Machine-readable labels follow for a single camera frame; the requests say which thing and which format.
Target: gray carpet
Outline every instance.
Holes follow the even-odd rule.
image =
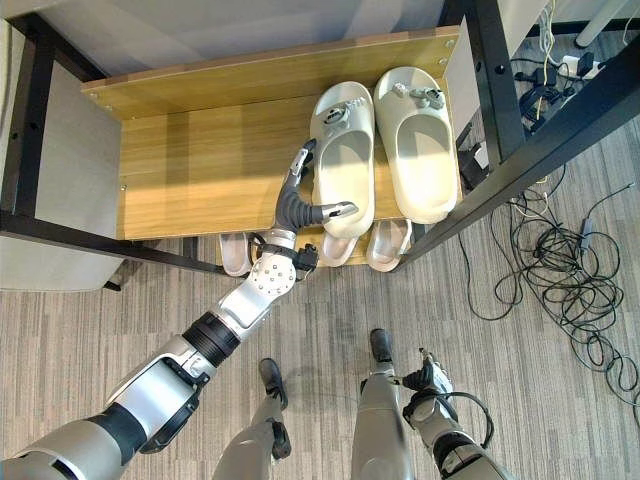
[[[620,36],[607,34],[609,43],[600,41],[597,56],[619,48]],[[521,53],[540,56],[527,45]],[[577,228],[597,199],[640,181],[639,156],[636,119],[568,164],[550,202],[554,212]],[[617,278],[625,299],[610,337],[637,359],[639,204],[636,186],[594,213],[597,227],[619,241],[622,257]],[[498,220],[505,225],[500,212]],[[474,299],[484,313],[496,314],[502,307],[491,289],[506,270],[486,221],[463,235],[475,271]],[[179,243],[160,246],[176,251]],[[213,249],[213,239],[204,239],[200,258],[212,260]],[[236,284],[153,265],[126,264],[121,273],[127,279],[121,293],[0,293],[4,456],[64,422],[97,412],[121,377]],[[602,375],[576,362],[566,337],[533,297],[526,295],[509,318],[487,323],[471,314],[464,281],[455,239],[398,274],[366,266],[318,270],[222,365],[179,438],[161,454],[136,458],[125,478],[210,478],[224,446],[248,424],[262,398],[256,365],[263,356],[280,363],[290,398],[284,417],[293,453],[274,468],[274,478],[348,478],[358,385],[367,374],[368,332],[374,327],[393,333],[400,373],[419,365],[417,349],[425,346],[457,389],[486,401],[496,424],[490,451],[517,477],[639,478],[640,431],[631,409],[609,393]],[[479,439],[480,412],[463,401],[456,405],[462,424]],[[418,437],[407,433],[416,477],[437,478]]]

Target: robot forearm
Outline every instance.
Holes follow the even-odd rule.
[[[312,246],[293,250],[298,229],[357,211],[350,202],[311,206],[300,199],[302,169],[314,146],[314,140],[307,142],[294,158],[274,226],[248,278],[136,368],[101,414],[64,425],[2,462],[7,480],[113,480],[137,452],[158,452],[171,442],[198,407],[216,368],[291,290],[296,269],[315,268]]]

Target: shoe rack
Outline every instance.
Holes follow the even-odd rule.
[[[118,238],[268,229],[283,175],[309,136],[320,95],[346,80],[373,88],[387,70],[411,65],[436,78],[449,102],[442,77],[457,39],[458,27],[440,27],[85,83],[83,92],[122,125]],[[377,134],[374,154],[375,219],[399,218]],[[302,188],[308,198],[311,177]],[[321,229],[310,229],[299,243],[318,244],[321,236]],[[349,264],[365,263],[364,237]]]

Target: white slipper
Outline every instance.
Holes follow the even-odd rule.
[[[313,203],[353,202],[357,213],[329,220],[324,228],[335,238],[357,238],[371,226],[375,210],[375,126],[369,91],[357,82],[331,87],[315,106],[310,131],[318,142]]]
[[[373,225],[367,248],[367,263],[379,272],[390,272],[400,263],[411,239],[411,221],[381,220]]]
[[[426,72],[399,67],[380,78],[373,98],[398,208],[413,222],[439,222],[459,182],[444,95]]]
[[[353,252],[358,237],[336,238],[329,232],[324,232],[322,247],[318,252],[318,258],[327,267],[339,267],[344,265]]]
[[[246,233],[221,233],[220,255],[222,267],[227,275],[239,277],[251,270],[249,243]]]

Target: power strip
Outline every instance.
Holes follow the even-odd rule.
[[[580,60],[578,57],[572,57],[571,55],[565,55],[564,57],[562,57],[562,62],[560,62],[560,67],[558,69],[558,73],[560,73],[561,75],[567,75],[569,77],[575,77],[577,76],[577,72],[578,72],[578,60]],[[593,68],[591,70],[589,70],[587,72],[587,74],[582,77],[585,80],[591,80],[593,77],[595,77],[598,72],[600,70],[598,70],[598,65],[600,65],[600,62],[593,62]]]

